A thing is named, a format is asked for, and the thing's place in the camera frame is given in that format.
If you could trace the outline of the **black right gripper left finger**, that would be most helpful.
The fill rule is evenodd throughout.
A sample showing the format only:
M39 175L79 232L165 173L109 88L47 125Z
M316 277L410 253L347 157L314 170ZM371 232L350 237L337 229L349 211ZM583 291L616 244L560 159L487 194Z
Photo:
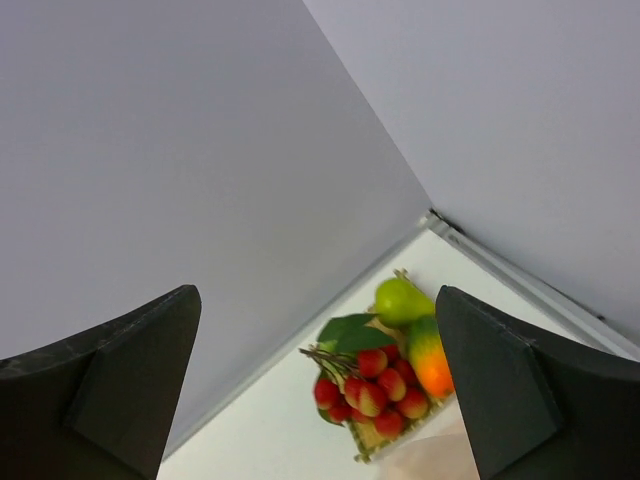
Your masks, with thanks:
M2 478L156 478L201 310L183 285L2 360Z

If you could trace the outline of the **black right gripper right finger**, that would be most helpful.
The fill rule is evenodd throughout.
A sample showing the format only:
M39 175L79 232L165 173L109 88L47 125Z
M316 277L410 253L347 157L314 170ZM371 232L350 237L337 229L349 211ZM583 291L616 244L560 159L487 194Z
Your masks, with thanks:
M483 479L636 479L639 364L451 286L436 318Z

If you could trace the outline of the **translucent printed plastic bag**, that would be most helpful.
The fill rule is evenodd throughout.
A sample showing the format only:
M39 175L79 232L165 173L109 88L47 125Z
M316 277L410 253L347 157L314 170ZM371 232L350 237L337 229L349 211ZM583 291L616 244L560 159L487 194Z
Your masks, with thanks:
M382 461L381 480L478 480L480 478L465 434L415 440Z

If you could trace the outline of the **orange green fake mango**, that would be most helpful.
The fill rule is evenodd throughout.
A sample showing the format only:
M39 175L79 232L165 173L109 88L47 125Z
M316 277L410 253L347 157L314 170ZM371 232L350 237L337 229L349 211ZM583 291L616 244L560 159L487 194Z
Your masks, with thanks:
M410 327L407 358L422 388L444 399L455 392L436 318L423 316Z

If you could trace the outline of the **green fake apple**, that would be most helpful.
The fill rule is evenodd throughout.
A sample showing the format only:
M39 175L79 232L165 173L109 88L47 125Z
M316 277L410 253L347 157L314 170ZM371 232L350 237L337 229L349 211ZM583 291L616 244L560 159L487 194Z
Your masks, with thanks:
M400 329L423 316L434 315L435 304L409 280L389 278L375 291L374 312L384 326Z

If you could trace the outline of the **red fake cherry tomatoes bunch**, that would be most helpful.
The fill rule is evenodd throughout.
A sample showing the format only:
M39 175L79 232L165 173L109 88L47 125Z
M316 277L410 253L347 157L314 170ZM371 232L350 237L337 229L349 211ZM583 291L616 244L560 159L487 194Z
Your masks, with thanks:
M408 361L407 337L365 312L330 319L298 350L318 369L312 396L320 417L348 427L365 449L392 443L438 405Z

